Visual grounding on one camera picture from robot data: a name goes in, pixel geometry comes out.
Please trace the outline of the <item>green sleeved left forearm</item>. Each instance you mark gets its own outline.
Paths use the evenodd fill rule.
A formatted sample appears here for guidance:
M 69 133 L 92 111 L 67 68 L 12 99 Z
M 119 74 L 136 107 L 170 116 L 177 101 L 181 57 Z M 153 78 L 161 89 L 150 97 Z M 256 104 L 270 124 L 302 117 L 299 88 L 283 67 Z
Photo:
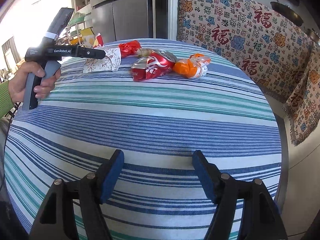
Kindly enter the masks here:
M 9 81 L 0 84 L 0 118 L 12 109 L 14 103 L 9 94 Z

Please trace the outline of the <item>person's left hand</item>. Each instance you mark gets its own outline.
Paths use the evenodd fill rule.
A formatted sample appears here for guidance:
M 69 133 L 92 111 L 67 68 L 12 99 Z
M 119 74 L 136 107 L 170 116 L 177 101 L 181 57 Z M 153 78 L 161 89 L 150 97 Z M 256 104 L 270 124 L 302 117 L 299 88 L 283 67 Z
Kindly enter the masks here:
M 23 102 L 25 91 L 30 91 L 28 85 L 33 84 L 33 79 L 37 81 L 44 76 L 45 71 L 38 63 L 24 62 L 16 72 L 15 76 L 8 83 L 8 92 L 12 103 Z M 34 86 L 33 91 L 35 98 L 46 98 L 55 88 L 55 83 L 60 76 L 61 69 L 58 69 L 53 76 L 42 80 L 39 85 Z

